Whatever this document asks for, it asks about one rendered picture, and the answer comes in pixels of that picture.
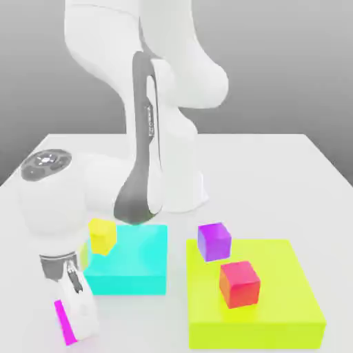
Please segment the large cyan box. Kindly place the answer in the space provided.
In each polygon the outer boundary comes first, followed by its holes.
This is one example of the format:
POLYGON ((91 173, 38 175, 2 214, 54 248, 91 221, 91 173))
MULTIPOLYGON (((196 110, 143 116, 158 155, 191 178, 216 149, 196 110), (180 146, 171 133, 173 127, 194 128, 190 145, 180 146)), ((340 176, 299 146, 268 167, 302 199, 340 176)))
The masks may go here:
POLYGON ((89 252, 84 276, 94 295, 164 295, 167 254, 166 225, 118 225, 108 255, 89 252))

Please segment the large yellow-green box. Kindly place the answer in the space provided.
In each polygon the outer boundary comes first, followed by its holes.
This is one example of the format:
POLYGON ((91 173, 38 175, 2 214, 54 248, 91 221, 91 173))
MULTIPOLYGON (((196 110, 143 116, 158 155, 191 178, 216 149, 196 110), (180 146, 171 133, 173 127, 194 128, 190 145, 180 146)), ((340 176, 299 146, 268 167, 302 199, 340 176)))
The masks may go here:
POLYGON ((223 260, 206 263, 186 241, 191 349, 319 349, 326 320, 287 239, 235 239, 231 262, 249 261, 261 286, 258 303, 228 308, 219 288, 223 260))

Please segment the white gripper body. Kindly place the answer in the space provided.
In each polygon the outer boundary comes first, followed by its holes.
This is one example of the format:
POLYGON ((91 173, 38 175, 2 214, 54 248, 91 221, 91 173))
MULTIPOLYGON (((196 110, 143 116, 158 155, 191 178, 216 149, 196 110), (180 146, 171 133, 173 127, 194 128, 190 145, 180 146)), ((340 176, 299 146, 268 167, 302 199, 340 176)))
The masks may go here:
POLYGON ((97 306, 92 290, 82 272, 67 270, 59 281, 60 299, 77 341, 87 339, 99 331, 97 306))

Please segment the small yellow cube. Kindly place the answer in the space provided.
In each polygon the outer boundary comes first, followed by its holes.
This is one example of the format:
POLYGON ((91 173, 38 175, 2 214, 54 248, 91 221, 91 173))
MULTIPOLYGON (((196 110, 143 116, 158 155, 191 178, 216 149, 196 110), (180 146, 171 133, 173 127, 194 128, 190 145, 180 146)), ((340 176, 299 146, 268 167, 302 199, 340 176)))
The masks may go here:
POLYGON ((90 220, 88 226, 92 253, 107 256, 117 243, 116 223, 95 218, 90 220))

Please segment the small red cube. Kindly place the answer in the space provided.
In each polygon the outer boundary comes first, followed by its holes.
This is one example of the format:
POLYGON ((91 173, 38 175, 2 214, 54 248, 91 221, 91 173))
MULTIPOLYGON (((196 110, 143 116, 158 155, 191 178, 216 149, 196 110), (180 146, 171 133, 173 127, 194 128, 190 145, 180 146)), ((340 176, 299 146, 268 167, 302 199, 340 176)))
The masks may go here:
POLYGON ((257 304, 261 280, 249 261, 221 265, 219 288, 229 309, 257 304))

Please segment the small purple cube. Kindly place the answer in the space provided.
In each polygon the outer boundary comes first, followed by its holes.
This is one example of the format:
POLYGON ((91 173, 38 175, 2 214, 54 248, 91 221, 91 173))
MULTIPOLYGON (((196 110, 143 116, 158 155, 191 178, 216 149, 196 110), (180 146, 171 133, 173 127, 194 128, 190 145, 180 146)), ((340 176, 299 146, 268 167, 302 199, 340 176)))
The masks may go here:
POLYGON ((197 245, 205 262, 230 257, 232 236, 222 222, 200 225, 197 245))

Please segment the small magenta cube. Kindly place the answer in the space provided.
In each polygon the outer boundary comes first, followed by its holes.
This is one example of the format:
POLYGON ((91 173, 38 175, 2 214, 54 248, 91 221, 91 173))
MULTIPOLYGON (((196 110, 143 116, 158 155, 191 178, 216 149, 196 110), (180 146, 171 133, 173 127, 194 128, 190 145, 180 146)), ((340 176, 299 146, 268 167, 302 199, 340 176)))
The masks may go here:
POLYGON ((74 332, 72 331, 70 322, 68 320, 67 314, 65 312, 64 306, 61 302, 61 300, 57 300, 54 302, 54 307, 55 307, 55 311, 57 314, 57 318, 60 322, 61 325, 61 331, 63 334, 63 339, 65 341, 65 344, 67 346, 70 346, 74 343, 77 342, 74 332))

